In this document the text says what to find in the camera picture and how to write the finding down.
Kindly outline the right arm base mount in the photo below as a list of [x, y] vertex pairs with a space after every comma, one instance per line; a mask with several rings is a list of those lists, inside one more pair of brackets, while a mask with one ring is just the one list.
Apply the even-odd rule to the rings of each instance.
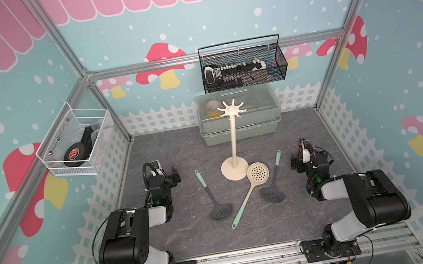
[[299, 246], [300, 252], [309, 263], [338, 258], [352, 259], [362, 253], [356, 240], [338, 242], [333, 237], [330, 239], [303, 240]]

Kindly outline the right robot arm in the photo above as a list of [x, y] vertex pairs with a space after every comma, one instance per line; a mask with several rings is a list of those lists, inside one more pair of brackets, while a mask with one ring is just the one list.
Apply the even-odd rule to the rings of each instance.
[[327, 224], [320, 239], [303, 240], [300, 251], [309, 263], [360, 255], [358, 238], [376, 227], [407, 220], [411, 207], [383, 170], [330, 175], [333, 157], [325, 149], [301, 138], [291, 168], [307, 176], [306, 190], [319, 201], [350, 200], [351, 212]]

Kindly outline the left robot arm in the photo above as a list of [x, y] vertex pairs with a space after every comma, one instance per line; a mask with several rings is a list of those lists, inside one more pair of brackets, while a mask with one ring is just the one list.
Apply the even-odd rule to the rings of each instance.
[[142, 167], [146, 197], [141, 208], [114, 210], [102, 222], [104, 230], [99, 251], [91, 245], [95, 264], [177, 264], [169, 251], [150, 244], [150, 229], [169, 223], [174, 206], [171, 191], [181, 182], [175, 167], [167, 173], [160, 162], [145, 163]]

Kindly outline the green clear-lid storage box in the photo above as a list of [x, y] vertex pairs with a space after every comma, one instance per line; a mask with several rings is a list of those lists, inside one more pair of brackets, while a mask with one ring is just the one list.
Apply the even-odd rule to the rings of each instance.
[[281, 108], [268, 85], [205, 94], [196, 98], [196, 104], [201, 136], [207, 146], [231, 142], [230, 118], [223, 116], [223, 109], [232, 102], [241, 106], [235, 119], [237, 140], [276, 131]]

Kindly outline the grey skimmer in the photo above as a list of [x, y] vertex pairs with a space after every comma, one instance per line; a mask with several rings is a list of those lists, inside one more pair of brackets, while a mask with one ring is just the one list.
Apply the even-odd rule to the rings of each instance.
[[282, 191], [280, 191], [276, 185], [280, 159], [281, 159], [281, 151], [277, 150], [271, 185], [268, 186], [268, 188], [262, 188], [260, 190], [261, 197], [270, 203], [281, 203], [285, 199], [285, 194]]
[[213, 210], [210, 213], [210, 217], [212, 220], [214, 221], [223, 221], [227, 218], [229, 218], [229, 216], [231, 216], [232, 212], [233, 212], [233, 206], [232, 204], [228, 203], [228, 204], [221, 204], [219, 203], [214, 195], [212, 194], [211, 190], [209, 189], [209, 187], [207, 186], [204, 177], [202, 176], [202, 174], [198, 171], [195, 170], [195, 175], [198, 178], [198, 181], [201, 183], [201, 185], [203, 186], [203, 188], [205, 189], [205, 191], [207, 192], [209, 198], [211, 199], [212, 203], [213, 203]]

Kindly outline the clear wall bin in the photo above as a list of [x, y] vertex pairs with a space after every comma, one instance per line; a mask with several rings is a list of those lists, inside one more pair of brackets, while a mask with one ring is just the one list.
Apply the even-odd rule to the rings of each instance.
[[[63, 159], [74, 143], [80, 142], [86, 126], [93, 129], [93, 148], [89, 159], [80, 167], [67, 167]], [[60, 116], [36, 151], [36, 156], [56, 177], [91, 176], [100, 172], [104, 153], [113, 132], [113, 120], [106, 109], [74, 109], [65, 103]]]

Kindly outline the black tape roll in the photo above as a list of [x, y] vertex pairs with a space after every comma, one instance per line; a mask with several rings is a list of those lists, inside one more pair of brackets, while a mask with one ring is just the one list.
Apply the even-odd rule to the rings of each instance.
[[93, 129], [86, 126], [80, 142], [74, 143], [64, 154], [63, 162], [67, 167], [80, 167], [89, 159], [93, 148], [92, 141]]

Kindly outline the cream utensil rack stand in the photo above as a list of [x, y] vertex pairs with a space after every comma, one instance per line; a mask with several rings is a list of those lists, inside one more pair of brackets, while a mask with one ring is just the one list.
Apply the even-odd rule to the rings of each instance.
[[241, 109], [243, 104], [242, 102], [240, 105], [236, 105], [235, 99], [232, 99], [230, 105], [223, 102], [224, 108], [218, 108], [218, 111], [223, 112], [223, 117], [230, 118], [232, 156], [223, 161], [221, 165], [222, 175], [230, 181], [240, 181], [244, 179], [247, 176], [247, 169], [249, 167], [248, 162], [237, 155], [236, 119], [240, 118], [240, 114], [246, 111], [246, 109]]

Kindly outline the cream skimmer green handle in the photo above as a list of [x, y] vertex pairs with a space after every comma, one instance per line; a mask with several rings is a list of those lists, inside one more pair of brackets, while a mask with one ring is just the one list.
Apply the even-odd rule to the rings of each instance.
[[253, 164], [251, 164], [248, 169], [247, 169], [247, 179], [250, 182], [250, 188], [246, 194], [246, 197], [240, 207], [240, 209], [238, 210], [237, 215], [234, 218], [234, 221], [232, 223], [232, 229], [236, 229], [237, 226], [239, 225], [241, 219], [242, 219], [242, 215], [246, 209], [246, 206], [248, 204], [248, 201], [250, 199], [250, 196], [252, 194], [252, 192], [254, 191], [254, 189], [258, 186], [261, 186], [263, 184], [265, 184], [268, 179], [269, 179], [269, 169], [268, 167], [261, 163], [261, 162], [254, 162]]

